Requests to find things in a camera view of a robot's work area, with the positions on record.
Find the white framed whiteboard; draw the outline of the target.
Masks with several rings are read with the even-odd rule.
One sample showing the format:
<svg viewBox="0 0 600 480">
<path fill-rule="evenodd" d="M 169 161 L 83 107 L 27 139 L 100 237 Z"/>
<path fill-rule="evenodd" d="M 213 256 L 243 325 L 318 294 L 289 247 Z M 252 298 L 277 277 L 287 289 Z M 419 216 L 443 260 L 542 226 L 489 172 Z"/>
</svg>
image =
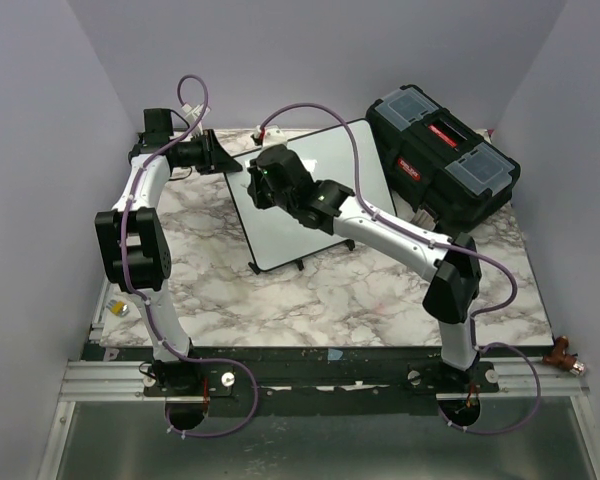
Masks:
<svg viewBox="0 0 600 480">
<path fill-rule="evenodd" d="M 226 181 L 256 274 L 343 242 L 361 204 L 395 214 L 369 123 L 358 119 L 236 156 Z"/>
</svg>

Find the black marker cap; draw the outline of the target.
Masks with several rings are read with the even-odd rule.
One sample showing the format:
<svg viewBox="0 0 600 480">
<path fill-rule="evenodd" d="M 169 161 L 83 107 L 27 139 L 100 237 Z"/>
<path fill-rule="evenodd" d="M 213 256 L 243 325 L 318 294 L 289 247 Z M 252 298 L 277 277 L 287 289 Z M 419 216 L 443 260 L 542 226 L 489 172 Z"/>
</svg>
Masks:
<svg viewBox="0 0 600 480">
<path fill-rule="evenodd" d="M 255 263 L 253 263 L 253 262 L 249 262 L 249 263 L 248 263 L 248 266 L 249 266 L 249 268 L 252 270 L 252 272 L 253 272 L 254 274 L 256 274 L 256 275 L 259 275 L 259 274 L 260 274 L 260 269 L 259 269 L 259 267 L 258 267 L 258 266 L 257 266 Z"/>
</svg>

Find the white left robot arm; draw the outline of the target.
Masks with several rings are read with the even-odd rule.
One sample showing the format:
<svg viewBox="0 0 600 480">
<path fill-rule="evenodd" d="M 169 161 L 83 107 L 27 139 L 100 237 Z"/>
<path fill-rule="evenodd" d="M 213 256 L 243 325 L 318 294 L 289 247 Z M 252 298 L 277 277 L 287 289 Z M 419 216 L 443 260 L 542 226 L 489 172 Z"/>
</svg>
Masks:
<svg viewBox="0 0 600 480">
<path fill-rule="evenodd" d="M 130 296 L 147 327 L 153 359 L 146 371 L 160 393 L 199 394 L 208 370 L 195 357 L 169 289 L 172 263 L 157 206 L 176 169 L 201 175 L 237 173 L 242 166 L 221 146 L 215 132 L 197 126 L 194 109 L 176 133 L 174 110 L 147 109 L 144 131 L 129 152 L 130 175 L 114 206 L 97 213 L 95 229 L 106 276 Z"/>
</svg>

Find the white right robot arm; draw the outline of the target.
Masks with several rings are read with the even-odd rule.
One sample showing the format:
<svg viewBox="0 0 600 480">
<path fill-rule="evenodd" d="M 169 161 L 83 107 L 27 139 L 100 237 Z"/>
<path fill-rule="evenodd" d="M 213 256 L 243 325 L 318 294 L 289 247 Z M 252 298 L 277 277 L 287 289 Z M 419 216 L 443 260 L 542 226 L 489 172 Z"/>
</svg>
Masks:
<svg viewBox="0 0 600 480">
<path fill-rule="evenodd" d="M 277 207 L 305 228 L 362 243 L 428 282 L 423 308 L 439 324 L 441 382 L 454 392 L 474 383 L 478 352 L 469 309 L 482 272 L 472 237 L 448 239 L 363 205 L 351 188 L 313 179 L 299 156 L 284 145 L 261 151 L 249 161 L 247 172 L 247 192 L 256 208 Z"/>
</svg>

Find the black red toolbox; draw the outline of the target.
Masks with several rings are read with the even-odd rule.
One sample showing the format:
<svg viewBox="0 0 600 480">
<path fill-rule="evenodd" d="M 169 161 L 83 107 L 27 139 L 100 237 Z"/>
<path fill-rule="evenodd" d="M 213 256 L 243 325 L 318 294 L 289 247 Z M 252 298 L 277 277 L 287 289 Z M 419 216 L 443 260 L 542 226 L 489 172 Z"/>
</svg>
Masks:
<svg viewBox="0 0 600 480">
<path fill-rule="evenodd" d="M 420 87 L 376 100 L 365 119 L 389 187 L 432 230 L 468 233 L 511 200 L 520 165 Z"/>
</svg>

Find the yellow small object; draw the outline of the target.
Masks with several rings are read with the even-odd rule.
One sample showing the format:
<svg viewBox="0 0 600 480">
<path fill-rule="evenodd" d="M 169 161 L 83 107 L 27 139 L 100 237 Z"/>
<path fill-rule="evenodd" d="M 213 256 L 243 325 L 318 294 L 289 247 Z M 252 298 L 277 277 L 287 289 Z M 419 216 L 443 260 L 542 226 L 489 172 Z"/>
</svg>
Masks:
<svg viewBox="0 0 600 480">
<path fill-rule="evenodd" d="M 113 315 L 118 317 L 124 317 L 129 312 L 128 305 L 125 302 L 116 299 L 111 299 L 106 304 L 106 307 Z"/>
</svg>

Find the copper pipe fitting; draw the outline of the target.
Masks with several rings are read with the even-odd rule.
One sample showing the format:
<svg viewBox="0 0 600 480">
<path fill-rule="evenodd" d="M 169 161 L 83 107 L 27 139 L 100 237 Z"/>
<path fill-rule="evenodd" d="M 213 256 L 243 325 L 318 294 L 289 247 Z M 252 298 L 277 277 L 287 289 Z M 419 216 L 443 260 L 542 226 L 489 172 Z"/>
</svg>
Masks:
<svg viewBox="0 0 600 480">
<path fill-rule="evenodd" d="M 587 367 L 576 354 L 568 352 L 569 345 L 570 342 L 566 336 L 557 337 L 551 351 L 543 356 L 542 363 L 569 372 L 574 376 L 584 376 Z"/>
</svg>

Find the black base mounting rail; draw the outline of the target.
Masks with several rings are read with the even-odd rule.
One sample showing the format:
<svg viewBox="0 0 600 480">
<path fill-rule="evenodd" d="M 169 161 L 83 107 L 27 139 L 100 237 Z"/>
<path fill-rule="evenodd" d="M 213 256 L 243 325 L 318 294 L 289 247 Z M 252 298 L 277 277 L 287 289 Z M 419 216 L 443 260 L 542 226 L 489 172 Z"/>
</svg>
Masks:
<svg viewBox="0 0 600 480">
<path fill-rule="evenodd" d="M 499 390 L 495 366 L 457 373 L 437 347 L 201 347 L 208 382 L 199 394 L 160 393 L 143 375 L 142 401 L 174 416 L 241 419 L 407 413 L 429 416 L 441 400 L 476 400 Z"/>
</svg>

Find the aluminium frame rail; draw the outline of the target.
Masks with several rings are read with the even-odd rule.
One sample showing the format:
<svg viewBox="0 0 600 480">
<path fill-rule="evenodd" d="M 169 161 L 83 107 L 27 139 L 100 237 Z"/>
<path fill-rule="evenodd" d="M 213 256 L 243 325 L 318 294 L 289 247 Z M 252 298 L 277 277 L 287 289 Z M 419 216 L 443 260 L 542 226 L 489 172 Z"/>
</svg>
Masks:
<svg viewBox="0 0 600 480">
<path fill-rule="evenodd" d="M 67 363 L 58 401 L 131 402 L 143 400 L 143 375 L 138 367 L 151 360 L 151 348 L 125 343 L 101 343 L 107 322 L 113 315 L 106 304 L 115 288 L 103 278 L 87 330 L 86 340 L 77 360 Z"/>
</svg>

